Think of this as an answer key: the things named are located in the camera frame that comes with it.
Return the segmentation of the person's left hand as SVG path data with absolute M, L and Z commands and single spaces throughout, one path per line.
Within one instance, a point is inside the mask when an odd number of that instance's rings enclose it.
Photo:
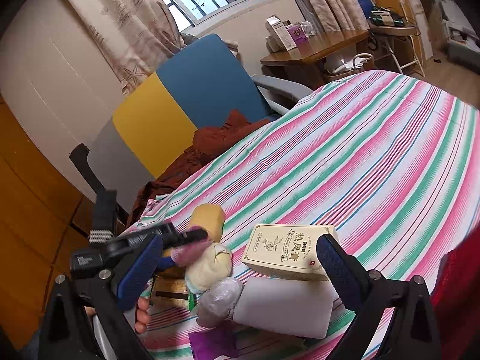
M 138 335 L 145 333 L 147 325 L 151 322 L 149 307 L 149 301 L 144 297 L 139 297 L 136 306 L 124 313 L 127 322 Z

